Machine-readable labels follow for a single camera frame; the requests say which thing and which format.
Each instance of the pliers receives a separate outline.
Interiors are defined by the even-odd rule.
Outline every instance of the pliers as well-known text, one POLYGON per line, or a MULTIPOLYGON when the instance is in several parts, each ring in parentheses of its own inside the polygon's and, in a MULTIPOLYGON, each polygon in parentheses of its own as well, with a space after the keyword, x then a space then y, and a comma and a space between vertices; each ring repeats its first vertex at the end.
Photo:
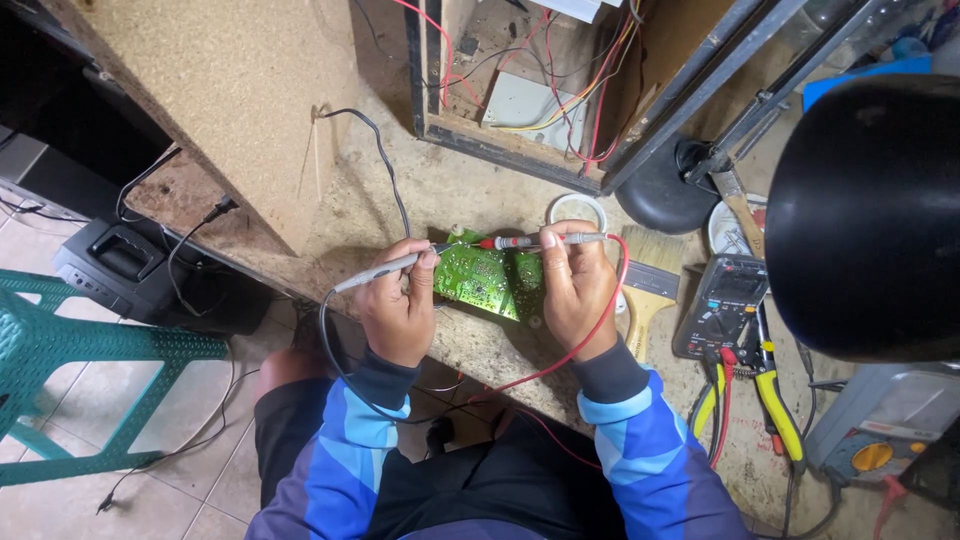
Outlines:
MULTIPOLYGON (((780 395, 780 384, 777 381, 777 363, 774 361, 774 344, 770 341, 770 332, 767 327, 766 312, 761 302, 756 308, 756 318, 751 321, 747 330, 743 347, 734 351, 739 362, 749 369, 736 369, 738 378, 750 378, 756 384, 756 390, 763 404, 764 425, 768 433, 774 438, 774 447, 778 446, 777 438, 782 441, 794 470, 801 475, 806 470, 806 451, 800 431, 794 422, 790 410, 780 395)), ((691 414, 693 435, 699 437, 707 424, 710 414, 716 407, 714 385, 719 385, 719 393, 723 394, 726 382, 724 381, 723 363, 716 362, 712 368, 716 376, 711 373, 711 383, 704 386, 691 414)))

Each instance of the printed circuit board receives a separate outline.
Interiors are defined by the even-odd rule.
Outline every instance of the printed circuit board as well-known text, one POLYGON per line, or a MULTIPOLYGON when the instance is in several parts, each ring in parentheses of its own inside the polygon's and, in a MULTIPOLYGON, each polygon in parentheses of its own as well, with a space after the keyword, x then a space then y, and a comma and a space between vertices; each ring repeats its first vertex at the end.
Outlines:
POLYGON ((459 236, 450 235, 447 241, 458 245, 440 255, 433 290, 446 298, 538 327, 546 294, 540 255, 469 245, 484 238, 487 237, 466 229, 459 236))

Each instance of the yellow pliers handle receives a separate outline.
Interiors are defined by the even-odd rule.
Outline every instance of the yellow pliers handle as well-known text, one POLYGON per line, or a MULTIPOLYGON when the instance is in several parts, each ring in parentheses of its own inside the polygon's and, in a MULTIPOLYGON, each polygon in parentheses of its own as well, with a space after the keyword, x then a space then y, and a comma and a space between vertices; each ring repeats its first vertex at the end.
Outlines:
POLYGON ((777 382, 777 370, 770 370, 761 373, 754 378, 756 381, 756 391, 760 394, 760 400, 763 406, 774 421, 774 426, 780 432, 780 439, 783 441, 783 447, 786 448, 793 461, 793 466, 798 475, 806 470, 806 455, 804 452, 804 441, 800 438, 800 431, 797 424, 793 421, 790 410, 787 409, 780 395, 780 384, 777 382))
MULTIPOLYGON (((723 378, 723 364, 718 363, 716 366, 716 378, 718 382, 715 384, 720 385, 720 395, 723 395, 724 389, 727 387, 727 382, 723 378)), ((710 418, 710 414, 713 412, 713 409, 717 407, 717 398, 716 390, 714 389, 715 384, 710 384, 709 386, 704 387, 704 391, 700 394, 700 398, 697 400, 697 406, 693 410, 693 436, 700 438, 700 434, 704 432, 704 426, 707 424, 707 420, 710 418)))

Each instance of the person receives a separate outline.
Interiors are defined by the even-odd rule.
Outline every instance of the person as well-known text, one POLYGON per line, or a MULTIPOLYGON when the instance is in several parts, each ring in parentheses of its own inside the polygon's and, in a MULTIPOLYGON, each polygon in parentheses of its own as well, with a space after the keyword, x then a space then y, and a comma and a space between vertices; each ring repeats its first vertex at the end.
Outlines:
MULTIPOLYGON (((564 246, 557 234, 595 231, 576 220, 540 231, 543 316, 568 351, 596 325, 616 276, 602 242, 564 246)), ((409 294, 395 272, 355 296, 369 346, 348 377, 396 418, 410 414, 407 392, 436 328, 438 256, 428 246, 404 239, 374 261, 422 252, 409 294)), ((254 410, 262 509, 248 539, 753 537, 704 449, 663 398, 657 372, 634 360, 612 317, 569 368, 582 385, 580 414, 596 425, 595 450, 582 434, 540 418, 582 461, 517 415, 489 443, 411 463, 395 448, 396 423, 304 349, 263 364, 254 410)))

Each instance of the blue jacket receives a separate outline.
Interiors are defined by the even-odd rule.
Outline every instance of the blue jacket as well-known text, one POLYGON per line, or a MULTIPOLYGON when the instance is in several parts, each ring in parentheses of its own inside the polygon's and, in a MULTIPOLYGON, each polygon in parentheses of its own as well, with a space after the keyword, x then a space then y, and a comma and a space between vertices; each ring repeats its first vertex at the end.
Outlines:
MULTIPOLYGON (((707 453, 663 398, 656 371, 637 364, 622 340, 572 370, 583 385, 580 413, 597 427, 596 451, 631 539, 753 537, 707 453)), ((416 373, 368 352, 350 377, 375 404, 406 418, 416 373)), ((384 455, 395 446, 396 423, 337 380, 324 424, 274 500, 253 517, 247 538, 360 538, 373 514, 384 455)))

